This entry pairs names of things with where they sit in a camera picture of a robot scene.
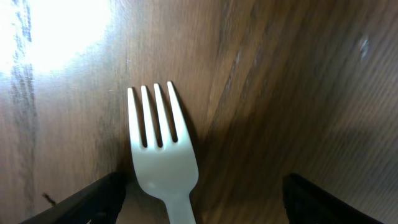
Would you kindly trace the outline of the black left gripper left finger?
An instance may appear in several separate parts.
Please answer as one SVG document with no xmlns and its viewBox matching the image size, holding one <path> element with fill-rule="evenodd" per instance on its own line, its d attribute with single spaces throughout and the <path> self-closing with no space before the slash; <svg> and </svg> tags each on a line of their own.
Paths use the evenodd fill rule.
<svg viewBox="0 0 398 224">
<path fill-rule="evenodd" d="M 24 223 L 116 223 L 125 196 L 125 175 L 112 172 Z"/>
</svg>

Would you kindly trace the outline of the white plastic fork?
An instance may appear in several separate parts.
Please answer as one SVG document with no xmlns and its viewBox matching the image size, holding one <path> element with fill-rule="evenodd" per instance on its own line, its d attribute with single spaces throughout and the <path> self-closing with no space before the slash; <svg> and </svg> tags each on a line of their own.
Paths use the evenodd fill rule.
<svg viewBox="0 0 398 224">
<path fill-rule="evenodd" d="M 175 88 L 167 82 L 177 134 L 174 142 L 165 113 L 159 84 L 154 85 L 162 147 L 155 137 L 154 122 L 146 86 L 141 87 L 147 146 L 142 143 L 138 109 L 133 88 L 127 89 L 129 138 L 133 166 L 141 189 L 165 203 L 170 223 L 195 223 L 190 192 L 198 182 L 198 165 Z"/>
</svg>

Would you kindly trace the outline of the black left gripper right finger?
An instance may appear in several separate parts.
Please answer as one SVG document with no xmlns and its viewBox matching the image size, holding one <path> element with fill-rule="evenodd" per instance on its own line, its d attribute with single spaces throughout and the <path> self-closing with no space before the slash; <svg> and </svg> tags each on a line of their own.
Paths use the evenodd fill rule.
<svg viewBox="0 0 398 224">
<path fill-rule="evenodd" d="M 296 173 L 284 176 L 282 193 L 290 224 L 382 224 Z"/>
</svg>

